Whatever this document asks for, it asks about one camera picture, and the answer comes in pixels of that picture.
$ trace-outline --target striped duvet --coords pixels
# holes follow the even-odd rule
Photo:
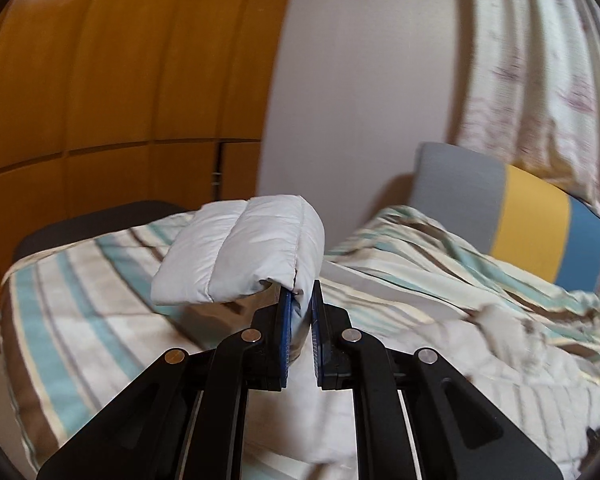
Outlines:
[[[152,276],[192,215],[35,254],[5,276],[0,342],[36,469],[164,350],[214,348],[269,303],[247,298],[169,317],[155,311]],[[498,303],[542,320],[551,341],[585,356],[588,378],[600,383],[598,298],[565,293],[482,256],[411,208],[382,211],[328,254],[320,280],[325,301],[346,308],[355,326],[388,339]],[[247,445],[246,480],[331,474],[330,466]]]

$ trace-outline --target quilted fabric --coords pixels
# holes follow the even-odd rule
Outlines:
[[[301,196],[261,196],[206,204],[175,239],[151,288],[160,306],[224,303],[271,283],[295,297],[292,355],[308,331],[306,314],[324,253],[324,228]]]

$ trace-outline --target white wall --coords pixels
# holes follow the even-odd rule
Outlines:
[[[290,0],[258,193],[304,196],[332,246],[384,205],[396,177],[399,192],[417,145],[444,142],[448,133],[456,7],[456,0]]]

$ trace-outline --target silver bolt head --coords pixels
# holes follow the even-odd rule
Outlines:
[[[164,360],[167,361],[170,365],[176,365],[178,363],[181,363],[183,359],[184,359],[184,352],[177,348],[173,349],[173,350],[169,350],[164,355]]]
[[[432,365],[438,360],[438,354],[430,348],[425,348],[418,352],[418,359],[427,365]]]
[[[260,330],[256,330],[255,328],[248,328],[244,332],[242,332],[242,340],[247,343],[255,343],[259,341],[262,337]]]
[[[360,330],[356,330],[355,328],[347,328],[342,331],[342,338],[344,341],[357,343],[362,339],[362,332],[360,332]]]

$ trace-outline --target curtain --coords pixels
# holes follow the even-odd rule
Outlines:
[[[600,8],[474,0],[474,27],[457,143],[560,187],[600,216]]]

